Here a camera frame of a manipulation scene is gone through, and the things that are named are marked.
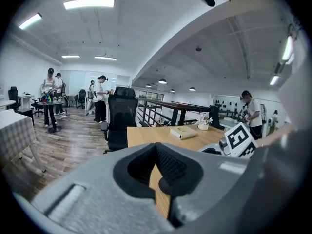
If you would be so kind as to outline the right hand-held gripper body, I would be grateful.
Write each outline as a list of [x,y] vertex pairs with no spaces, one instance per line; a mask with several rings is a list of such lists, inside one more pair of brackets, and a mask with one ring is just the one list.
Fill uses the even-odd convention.
[[225,132],[225,138],[219,142],[223,155],[250,159],[258,145],[243,123]]

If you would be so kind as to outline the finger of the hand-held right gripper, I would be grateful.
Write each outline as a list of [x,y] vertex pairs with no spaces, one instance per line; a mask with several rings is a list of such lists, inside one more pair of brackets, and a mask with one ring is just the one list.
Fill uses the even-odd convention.
[[222,155],[222,150],[218,143],[208,144],[204,146],[203,148],[200,148],[198,151],[203,152],[203,153],[214,154],[214,155]]

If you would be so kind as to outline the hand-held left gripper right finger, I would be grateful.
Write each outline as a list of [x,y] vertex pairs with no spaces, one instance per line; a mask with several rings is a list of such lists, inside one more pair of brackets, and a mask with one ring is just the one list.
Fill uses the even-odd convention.
[[239,228],[240,215],[251,192],[246,159],[155,144],[156,165],[171,199],[168,218],[157,216],[161,228]]

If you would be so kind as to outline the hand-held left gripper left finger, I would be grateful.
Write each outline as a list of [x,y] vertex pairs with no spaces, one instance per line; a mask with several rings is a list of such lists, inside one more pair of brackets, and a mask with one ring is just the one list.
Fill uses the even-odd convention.
[[95,157],[34,200],[32,220],[49,234],[162,234],[174,230],[149,187],[155,146]]

